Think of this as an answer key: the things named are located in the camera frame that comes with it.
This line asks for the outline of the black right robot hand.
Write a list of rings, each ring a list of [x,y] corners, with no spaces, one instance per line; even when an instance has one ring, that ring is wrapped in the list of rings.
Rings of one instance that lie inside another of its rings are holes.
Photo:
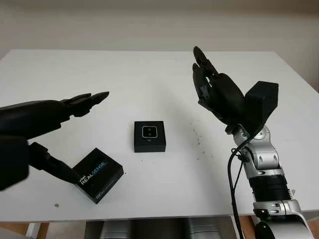
[[[198,103],[226,125],[227,134],[233,134],[244,113],[244,95],[228,75],[215,69],[198,46],[193,55],[196,62],[192,76]]]

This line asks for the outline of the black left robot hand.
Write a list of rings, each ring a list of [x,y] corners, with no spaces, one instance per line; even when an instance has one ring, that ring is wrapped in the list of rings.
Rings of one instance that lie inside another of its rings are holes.
[[[48,149],[28,140],[61,128],[71,116],[82,117],[102,102],[109,92],[90,93],[60,101],[30,101],[0,109],[0,189],[3,191],[29,175],[29,167],[76,184],[79,174],[54,158]]]

